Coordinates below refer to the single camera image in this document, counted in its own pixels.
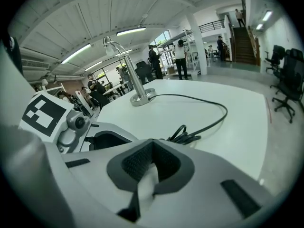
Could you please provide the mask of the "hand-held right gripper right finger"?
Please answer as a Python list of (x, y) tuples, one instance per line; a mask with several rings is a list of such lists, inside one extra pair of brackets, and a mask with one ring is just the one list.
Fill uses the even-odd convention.
[(259, 228), (269, 224), (282, 202), (223, 158), (159, 141), (181, 159), (175, 192), (156, 194), (136, 228)]

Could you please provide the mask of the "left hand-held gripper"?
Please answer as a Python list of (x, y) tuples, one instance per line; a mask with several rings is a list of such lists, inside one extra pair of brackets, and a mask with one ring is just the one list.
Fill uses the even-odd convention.
[[(61, 154), (107, 149), (138, 140), (115, 124), (92, 123), (71, 103), (46, 92), (34, 95), (19, 128), (36, 134), (43, 142), (54, 144)], [(87, 134), (88, 148), (83, 146)]]

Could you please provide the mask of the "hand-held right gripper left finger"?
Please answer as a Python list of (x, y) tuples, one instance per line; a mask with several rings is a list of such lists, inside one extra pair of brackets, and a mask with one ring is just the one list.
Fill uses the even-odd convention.
[(46, 143), (47, 159), (68, 214), (61, 214), (65, 228), (155, 228), (156, 215), (147, 210), (137, 222), (117, 215), (129, 206), (132, 193), (118, 189), (106, 167), (116, 155), (151, 143), (141, 140), (92, 152), (60, 154)]

